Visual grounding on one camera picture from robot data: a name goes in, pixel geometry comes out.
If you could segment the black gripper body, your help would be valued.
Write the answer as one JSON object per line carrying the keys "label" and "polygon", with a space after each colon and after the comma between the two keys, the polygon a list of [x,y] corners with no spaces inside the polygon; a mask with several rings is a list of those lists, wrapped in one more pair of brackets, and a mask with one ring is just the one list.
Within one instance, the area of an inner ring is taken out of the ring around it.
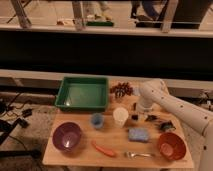
{"label": "black gripper body", "polygon": [[156,115],[147,115],[145,121],[153,123],[161,132],[172,132],[176,129],[171,120]]}

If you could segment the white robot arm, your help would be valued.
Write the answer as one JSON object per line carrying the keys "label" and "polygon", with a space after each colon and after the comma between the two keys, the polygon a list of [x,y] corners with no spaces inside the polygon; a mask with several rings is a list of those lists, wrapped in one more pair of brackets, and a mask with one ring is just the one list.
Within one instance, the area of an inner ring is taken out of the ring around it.
{"label": "white robot arm", "polygon": [[205,138],[199,171],[213,171],[213,112],[170,95],[162,79],[141,82],[139,93],[138,111],[150,111],[156,103]]}

